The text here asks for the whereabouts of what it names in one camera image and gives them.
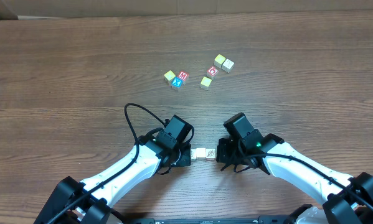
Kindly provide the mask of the fish picture wooden block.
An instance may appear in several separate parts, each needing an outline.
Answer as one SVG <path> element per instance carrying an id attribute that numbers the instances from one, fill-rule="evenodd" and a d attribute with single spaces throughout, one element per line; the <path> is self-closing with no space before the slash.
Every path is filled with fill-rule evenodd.
<path id="1" fill-rule="evenodd" d="M 191 160 L 195 161 L 196 159 L 197 159 L 196 150 L 195 149 L 191 149 Z"/>

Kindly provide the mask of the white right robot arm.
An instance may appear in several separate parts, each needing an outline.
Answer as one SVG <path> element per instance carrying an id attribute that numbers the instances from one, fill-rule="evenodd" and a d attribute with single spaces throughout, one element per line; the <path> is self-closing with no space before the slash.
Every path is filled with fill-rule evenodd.
<path id="1" fill-rule="evenodd" d="M 243 165 L 245 170 L 259 168 L 322 206 L 303 205 L 287 223 L 373 223 L 373 175 L 362 172 L 353 177 L 327 168 L 274 134 L 219 139 L 217 162 L 225 167 Z"/>

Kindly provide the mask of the leaf picture wooden block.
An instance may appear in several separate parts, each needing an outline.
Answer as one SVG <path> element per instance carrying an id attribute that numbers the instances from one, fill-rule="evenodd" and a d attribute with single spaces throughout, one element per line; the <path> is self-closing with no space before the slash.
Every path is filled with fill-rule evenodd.
<path id="1" fill-rule="evenodd" d="M 205 149 L 205 159 L 207 161 L 214 161 L 216 160 L 216 149 Z"/>

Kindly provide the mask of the yellow S wooden block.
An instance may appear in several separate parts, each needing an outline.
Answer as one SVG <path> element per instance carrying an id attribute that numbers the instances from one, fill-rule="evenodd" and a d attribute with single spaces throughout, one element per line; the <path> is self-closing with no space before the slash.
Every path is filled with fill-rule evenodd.
<path id="1" fill-rule="evenodd" d="M 206 148 L 197 148 L 196 149 L 196 159 L 205 160 L 206 159 Z"/>

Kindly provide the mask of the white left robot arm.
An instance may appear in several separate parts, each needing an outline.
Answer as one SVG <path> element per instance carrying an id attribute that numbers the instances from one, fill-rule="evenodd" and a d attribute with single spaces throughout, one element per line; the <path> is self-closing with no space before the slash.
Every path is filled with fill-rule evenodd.
<path id="1" fill-rule="evenodd" d="M 51 193 L 35 222 L 120 223 L 113 206 L 133 187 L 163 167 L 191 164 L 191 145 L 142 136 L 139 143 L 118 162 L 97 175 L 78 182 L 68 176 Z"/>

